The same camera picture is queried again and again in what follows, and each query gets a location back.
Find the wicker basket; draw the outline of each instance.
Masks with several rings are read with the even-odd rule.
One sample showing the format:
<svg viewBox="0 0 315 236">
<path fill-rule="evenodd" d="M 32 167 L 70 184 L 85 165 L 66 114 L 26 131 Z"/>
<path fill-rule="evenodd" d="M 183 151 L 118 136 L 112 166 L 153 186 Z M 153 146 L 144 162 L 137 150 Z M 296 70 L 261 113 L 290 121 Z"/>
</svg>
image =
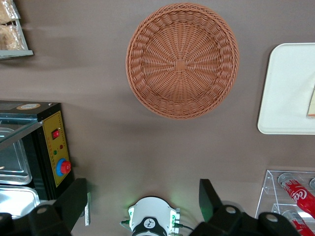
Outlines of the wicker basket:
<svg viewBox="0 0 315 236">
<path fill-rule="evenodd" d="M 139 101 L 173 119 L 201 116 L 218 106 L 239 64 L 235 36 L 211 9 L 171 4 L 147 17 L 131 38 L 126 72 Z"/>
</svg>

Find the red button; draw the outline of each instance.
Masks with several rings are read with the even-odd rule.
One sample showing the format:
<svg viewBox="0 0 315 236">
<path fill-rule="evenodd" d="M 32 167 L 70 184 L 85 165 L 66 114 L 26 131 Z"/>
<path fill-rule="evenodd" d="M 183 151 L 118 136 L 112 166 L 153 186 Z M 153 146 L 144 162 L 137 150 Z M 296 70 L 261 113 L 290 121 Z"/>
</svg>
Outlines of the red button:
<svg viewBox="0 0 315 236">
<path fill-rule="evenodd" d="M 69 161 L 64 161 L 61 164 L 61 173 L 68 174 L 71 171 L 71 163 Z"/>
<path fill-rule="evenodd" d="M 59 130 L 56 129 L 52 132 L 52 135 L 53 135 L 53 139 L 56 139 L 57 137 L 59 137 Z"/>
</svg>

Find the red soda can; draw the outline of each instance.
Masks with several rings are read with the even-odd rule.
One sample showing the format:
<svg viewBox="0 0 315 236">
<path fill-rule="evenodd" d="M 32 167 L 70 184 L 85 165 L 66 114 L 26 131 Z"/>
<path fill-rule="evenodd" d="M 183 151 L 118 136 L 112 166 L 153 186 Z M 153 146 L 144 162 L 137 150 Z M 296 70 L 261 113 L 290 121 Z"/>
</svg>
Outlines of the red soda can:
<svg viewBox="0 0 315 236">
<path fill-rule="evenodd" d="M 278 177 L 278 183 L 290 195 L 299 208 L 315 219 L 315 197 L 303 187 L 291 173 Z"/>
<path fill-rule="evenodd" d="M 303 218 L 294 210 L 287 210 L 282 214 L 296 228 L 301 236 L 315 236 L 305 224 Z"/>
</svg>

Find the clear acrylic can holder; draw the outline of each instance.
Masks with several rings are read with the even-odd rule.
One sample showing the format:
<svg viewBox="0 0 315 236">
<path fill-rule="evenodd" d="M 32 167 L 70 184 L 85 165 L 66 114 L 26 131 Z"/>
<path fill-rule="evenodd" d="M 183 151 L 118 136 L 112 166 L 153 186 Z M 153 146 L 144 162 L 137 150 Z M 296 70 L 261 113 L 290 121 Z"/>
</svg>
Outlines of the clear acrylic can holder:
<svg viewBox="0 0 315 236">
<path fill-rule="evenodd" d="M 267 170 L 255 218 L 258 218 L 259 214 L 262 212 L 283 214 L 286 210 L 295 210 L 304 219 L 309 228 L 315 233 L 315 219 L 313 219 L 308 213 L 301 210 L 291 199 L 288 193 L 278 184 L 278 177 L 283 173 L 292 173 L 307 190 L 315 195 L 315 191 L 309 186 L 311 179 L 315 178 L 315 172 Z"/>
</svg>

